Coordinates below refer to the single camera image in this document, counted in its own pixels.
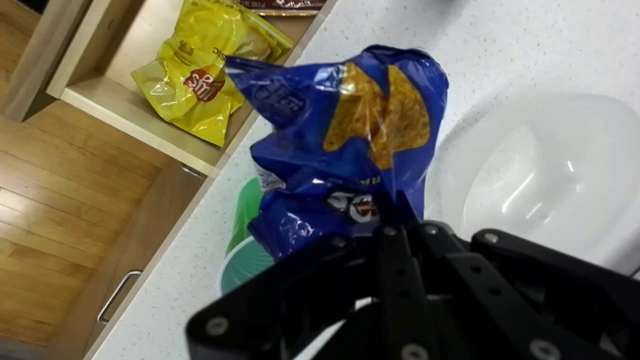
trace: green bowl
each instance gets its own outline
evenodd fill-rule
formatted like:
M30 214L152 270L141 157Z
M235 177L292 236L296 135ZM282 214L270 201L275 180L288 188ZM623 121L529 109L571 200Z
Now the green bowl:
M265 271L272 263L275 258L254 237L243 239L222 263L219 278L222 295Z

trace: white countertop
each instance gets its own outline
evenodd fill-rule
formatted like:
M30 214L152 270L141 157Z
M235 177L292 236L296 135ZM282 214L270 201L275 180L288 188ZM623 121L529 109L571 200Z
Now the white countertop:
M368 43L429 50L452 82L443 135L478 105L523 90L610 93L640 109L640 35L630 35L640 33L639 15L637 0L338 0L299 61L345 60ZM92 347L94 358L188 358L185 323L219 295L236 196L254 176L248 146L266 132L258 120L204 186L138 279L130 305ZM630 247L605 245L603 263Z

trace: yellow chip bag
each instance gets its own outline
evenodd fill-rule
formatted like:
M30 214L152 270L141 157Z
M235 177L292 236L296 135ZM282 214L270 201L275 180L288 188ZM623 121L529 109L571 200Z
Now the yellow chip bag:
M225 57L275 61L290 48L287 33L232 0L185 0L175 35L133 77L160 118L225 146L228 118L244 102Z

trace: open drawer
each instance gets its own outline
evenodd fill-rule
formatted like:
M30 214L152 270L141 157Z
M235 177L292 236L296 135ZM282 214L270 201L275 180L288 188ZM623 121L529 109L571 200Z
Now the open drawer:
M49 93L203 174L214 174L226 148L162 121L130 77L130 71L150 61L162 40L172 33L181 5L182 0L94 0L49 84ZM313 17L268 20L296 43L313 22ZM244 105L232 115L226 144L248 114L250 105Z

